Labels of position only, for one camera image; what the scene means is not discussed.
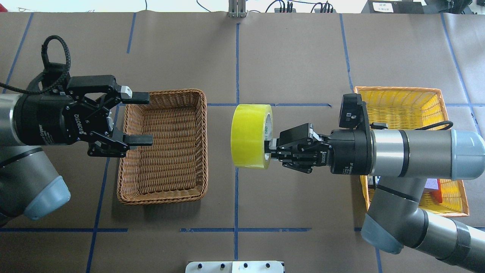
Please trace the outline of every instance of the light blue joint cap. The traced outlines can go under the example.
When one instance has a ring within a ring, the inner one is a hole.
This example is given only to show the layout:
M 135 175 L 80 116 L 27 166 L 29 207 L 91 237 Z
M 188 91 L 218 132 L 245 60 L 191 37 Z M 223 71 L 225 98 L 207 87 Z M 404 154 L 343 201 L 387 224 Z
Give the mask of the light blue joint cap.
M 399 254 L 404 247 L 368 214 L 365 215 L 360 233 L 366 242 L 387 253 Z
M 452 179 L 471 180 L 485 171 L 485 143 L 483 138 L 470 131 L 451 130 Z
M 24 215 L 31 220 L 39 220 L 62 207 L 69 199 L 71 199 L 71 193 L 62 176 L 58 176 L 30 202 Z

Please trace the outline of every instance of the yellow packing tape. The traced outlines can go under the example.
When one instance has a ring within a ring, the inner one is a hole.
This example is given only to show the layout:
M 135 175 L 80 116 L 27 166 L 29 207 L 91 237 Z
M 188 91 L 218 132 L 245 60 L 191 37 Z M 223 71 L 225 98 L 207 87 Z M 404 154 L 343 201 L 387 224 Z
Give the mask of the yellow packing tape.
M 231 126 L 231 154 L 236 167 L 267 169 L 264 141 L 273 138 L 273 113 L 267 104 L 239 104 Z

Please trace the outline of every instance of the wicker basket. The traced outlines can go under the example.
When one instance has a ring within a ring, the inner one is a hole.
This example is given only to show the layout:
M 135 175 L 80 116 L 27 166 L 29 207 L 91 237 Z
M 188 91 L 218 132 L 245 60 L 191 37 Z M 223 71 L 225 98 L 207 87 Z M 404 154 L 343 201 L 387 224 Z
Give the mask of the wicker basket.
M 360 87 L 355 93 L 367 103 L 369 122 L 385 122 L 389 129 L 416 129 L 448 120 L 441 90 L 416 87 Z M 361 176 L 362 193 L 369 209 L 374 190 L 368 188 L 367 176 Z M 469 215 L 463 180 L 440 179 L 443 202 L 438 203 L 431 194 L 421 197 L 420 208 L 445 217 Z
M 126 205 L 199 200 L 207 192 L 207 103 L 201 90 L 154 91 L 127 104 L 123 131 L 153 135 L 153 146 L 121 158 L 118 200 Z

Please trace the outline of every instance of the gray table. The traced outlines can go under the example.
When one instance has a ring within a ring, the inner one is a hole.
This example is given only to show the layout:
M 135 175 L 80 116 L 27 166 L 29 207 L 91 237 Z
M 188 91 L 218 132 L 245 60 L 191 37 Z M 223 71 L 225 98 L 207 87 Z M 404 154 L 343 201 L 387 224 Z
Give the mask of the gray table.
M 338 126 L 354 85 L 443 91 L 456 129 L 485 132 L 484 16 L 255 14 L 0 14 L 0 80 L 25 87 L 40 45 L 63 37 L 71 75 L 113 74 L 135 91 L 202 89 L 208 98 L 209 191 L 199 202 L 125 206 L 117 159 L 85 143 L 46 147 L 71 201 L 0 229 L 2 272 L 184 272 L 188 261 L 283 260 L 287 272 L 464 272 L 410 249 L 376 251 L 354 231 L 358 182 L 317 168 L 235 169 L 230 124 L 238 103 L 274 105 L 275 131 Z M 49 47 L 51 61 L 62 50 Z M 117 126 L 124 107 L 117 110 Z M 485 226 L 483 182 L 466 181 L 468 225 Z

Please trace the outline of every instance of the brown wicker basket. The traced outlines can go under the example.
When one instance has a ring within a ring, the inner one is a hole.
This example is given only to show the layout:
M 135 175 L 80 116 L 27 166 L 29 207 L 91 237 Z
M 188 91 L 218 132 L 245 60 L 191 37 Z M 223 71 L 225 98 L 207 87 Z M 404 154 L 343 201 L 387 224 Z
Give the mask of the brown wicker basket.
M 150 104 L 127 104 L 123 131 L 153 135 L 153 146 L 121 158 L 118 200 L 126 205 L 199 200 L 207 192 L 207 103 L 201 90 L 150 92 Z

